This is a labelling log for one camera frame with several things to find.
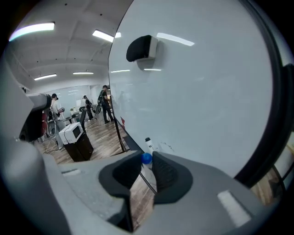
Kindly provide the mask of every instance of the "blue bottle cap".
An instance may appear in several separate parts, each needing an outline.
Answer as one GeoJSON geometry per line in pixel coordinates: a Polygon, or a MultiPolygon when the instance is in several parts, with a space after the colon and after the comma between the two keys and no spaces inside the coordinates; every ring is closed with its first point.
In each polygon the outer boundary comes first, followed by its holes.
{"type": "Polygon", "coordinates": [[[141,161],[143,164],[150,164],[152,163],[152,155],[150,153],[144,152],[141,155],[141,161]]]}

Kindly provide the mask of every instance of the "person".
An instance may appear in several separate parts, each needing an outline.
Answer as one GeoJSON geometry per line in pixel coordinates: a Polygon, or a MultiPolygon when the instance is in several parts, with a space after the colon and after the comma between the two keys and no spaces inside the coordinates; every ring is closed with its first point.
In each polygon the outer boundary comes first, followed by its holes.
{"type": "Polygon", "coordinates": [[[63,142],[59,136],[59,132],[65,128],[65,123],[62,121],[64,119],[63,112],[64,108],[61,108],[61,105],[59,101],[57,100],[57,95],[55,93],[51,96],[52,102],[51,102],[51,112],[52,112],[52,119],[56,124],[56,130],[55,130],[55,138],[58,143],[58,149],[62,149],[63,142]]]}
{"type": "Polygon", "coordinates": [[[104,117],[105,124],[109,123],[109,121],[106,119],[106,112],[108,112],[110,120],[113,121],[113,117],[111,115],[111,111],[110,111],[110,107],[109,107],[109,103],[108,103],[109,99],[107,97],[106,91],[107,91],[107,86],[104,85],[100,94],[103,97],[101,105],[102,105],[102,109],[103,109],[103,117],[104,117]]]}
{"type": "Polygon", "coordinates": [[[88,116],[89,116],[89,120],[88,120],[88,122],[89,122],[89,121],[91,121],[93,119],[93,115],[92,115],[92,112],[91,112],[91,104],[92,103],[90,102],[90,100],[88,99],[88,97],[86,95],[84,95],[84,99],[86,100],[85,107],[87,109],[87,113],[88,113],[88,116]]]}

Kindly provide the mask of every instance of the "ceiling light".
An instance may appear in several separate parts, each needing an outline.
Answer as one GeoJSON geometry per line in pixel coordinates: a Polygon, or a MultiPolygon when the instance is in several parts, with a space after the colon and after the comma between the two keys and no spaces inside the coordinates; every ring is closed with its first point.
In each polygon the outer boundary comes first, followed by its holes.
{"type": "Polygon", "coordinates": [[[30,25],[30,26],[21,28],[17,31],[14,31],[13,34],[10,36],[9,41],[12,41],[19,36],[29,34],[32,32],[53,30],[53,29],[54,29],[54,23],[43,23],[43,24],[30,25]]]}
{"type": "Polygon", "coordinates": [[[110,36],[109,34],[100,32],[98,30],[95,30],[95,32],[92,35],[104,39],[106,41],[113,42],[113,36],[110,36]]]}
{"type": "Polygon", "coordinates": [[[127,70],[117,70],[117,71],[111,71],[111,73],[119,73],[119,72],[127,72],[127,71],[129,71],[129,69],[127,69],[127,70]]]}
{"type": "Polygon", "coordinates": [[[93,72],[74,72],[73,74],[93,74],[93,72]]]}
{"type": "Polygon", "coordinates": [[[115,38],[120,38],[121,37],[121,34],[120,33],[116,33],[115,34],[115,38]]]}
{"type": "Polygon", "coordinates": [[[190,42],[190,41],[187,41],[187,40],[184,40],[184,39],[181,39],[181,38],[178,38],[176,36],[169,35],[169,34],[158,33],[156,35],[156,37],[171,40],[171,41],[174,41],[174,42],[179,42],[179,43],[182,43],[182,44],[187,45],[187,46],[193,46],[195,44],[193,42],[190,42]]]}
{"type": "Polygon", "coordinates": [[[51,77],[56,77],[56,73],[55,74],[46,75],[46,76],[43,76],[43,77],[35,78],[35,81],[40,80],[40,79],[44,79],[44,78],[51,78],[51,77]]]}
{"type": "Polygon", "coordinates": [[[161,71],[161,69],[157,69],[157,68],[145,68],[145,71],[161,71]]]}

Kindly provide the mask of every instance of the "white microwave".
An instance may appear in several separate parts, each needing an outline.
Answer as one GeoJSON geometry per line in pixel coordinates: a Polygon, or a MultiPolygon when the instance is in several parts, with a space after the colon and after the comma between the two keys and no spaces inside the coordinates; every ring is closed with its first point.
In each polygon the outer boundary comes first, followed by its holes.
{"type": "Polygon", "coordinates": [[[83,133],[81,123],[69,124],[59,132],[64,145],[73,144],[78,141],[83,133]]]}

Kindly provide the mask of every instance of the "pants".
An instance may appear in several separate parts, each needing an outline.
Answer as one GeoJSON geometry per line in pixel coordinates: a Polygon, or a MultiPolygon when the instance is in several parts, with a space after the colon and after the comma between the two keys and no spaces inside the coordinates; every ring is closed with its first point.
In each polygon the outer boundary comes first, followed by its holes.
{"type": "Polygon", "coordinates": [[[90,108],[87,108],[87,114],[89,116],[89,120],[92,120],[93,119],[93,115],[92,115],[92,112],[91,112],[91,109],[90,108]]]}
{"type": "Polygon", "coordinates": [[[56,130],[55,130],[55,138],[58,143],[58,148],[61,148],[63,146],[63,141],[61,140],[59,136],[59,131],[65,128],[65,123],[61,120],[56,121],[56,130]]]}
{"type": "Polygon", "coordinates": [[[108,112],[108,115],[110,117],[110,120],[113,121],[113,117],[111,115],[111,111],[110,111],[110,107],[106,106],[104,104],[102,104],[102,109],[103,109],[103,117],[104,117],[104,121],[107,123],[108,120],[106,119],[106,111],[108,112]]]}

